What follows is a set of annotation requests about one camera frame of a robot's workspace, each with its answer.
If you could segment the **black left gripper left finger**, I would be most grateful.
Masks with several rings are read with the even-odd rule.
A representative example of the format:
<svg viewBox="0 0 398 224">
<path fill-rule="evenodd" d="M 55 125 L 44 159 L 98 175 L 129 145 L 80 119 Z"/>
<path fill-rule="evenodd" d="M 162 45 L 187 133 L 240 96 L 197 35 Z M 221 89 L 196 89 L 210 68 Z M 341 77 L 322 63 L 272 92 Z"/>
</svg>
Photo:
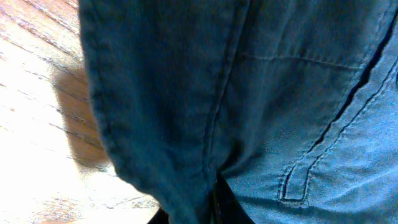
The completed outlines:
<svg viewBox="0 0 398 224">
<path fill-rule="evenodd" d="M 169 224 L 169 214 L 160 208 L 147 224 Z"/>
</svg>

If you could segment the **dark blue denim shorts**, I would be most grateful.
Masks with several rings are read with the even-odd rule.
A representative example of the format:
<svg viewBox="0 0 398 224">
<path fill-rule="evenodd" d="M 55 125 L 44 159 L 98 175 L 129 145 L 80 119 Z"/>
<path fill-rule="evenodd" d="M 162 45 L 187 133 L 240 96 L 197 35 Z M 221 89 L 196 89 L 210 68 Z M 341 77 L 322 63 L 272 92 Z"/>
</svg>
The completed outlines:
<svg viewBox="0 0 398 224">
<path fill-rule="evenodd" d="M 117 175 L 169 223 L 397 222 L 397 1 L 79 2 Z"/>
</svg>

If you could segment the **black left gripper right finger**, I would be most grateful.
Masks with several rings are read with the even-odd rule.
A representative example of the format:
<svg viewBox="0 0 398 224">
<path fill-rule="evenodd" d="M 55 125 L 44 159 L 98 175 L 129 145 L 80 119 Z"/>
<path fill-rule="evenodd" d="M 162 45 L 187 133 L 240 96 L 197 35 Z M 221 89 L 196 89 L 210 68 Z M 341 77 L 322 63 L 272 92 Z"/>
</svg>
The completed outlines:
<svg viewBox="0 0 398 224">
<path fill-rule="evenodd" d="M 215 224 L 254 224 L 221 174 L 217 174 L 213 187 L 213 221 Z"/>
</svg>

